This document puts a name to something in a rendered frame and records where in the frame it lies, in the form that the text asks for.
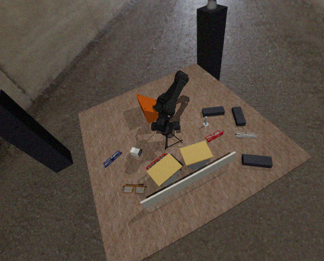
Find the dark blue glasses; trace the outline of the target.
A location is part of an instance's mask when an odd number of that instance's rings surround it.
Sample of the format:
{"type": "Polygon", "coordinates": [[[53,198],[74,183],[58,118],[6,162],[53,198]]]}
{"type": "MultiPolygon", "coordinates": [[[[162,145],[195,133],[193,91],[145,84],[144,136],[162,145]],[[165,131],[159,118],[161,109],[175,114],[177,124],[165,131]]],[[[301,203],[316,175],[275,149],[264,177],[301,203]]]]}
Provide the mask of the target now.
{"type": "Polygon", "coordinates": [[[116,153],[112,155],[112,159],[109,158],[107,161],[104,162],[105,167],[107,167],[110,163],[113,163],[121,154],[121,152],[116,151],[116,153]]]}

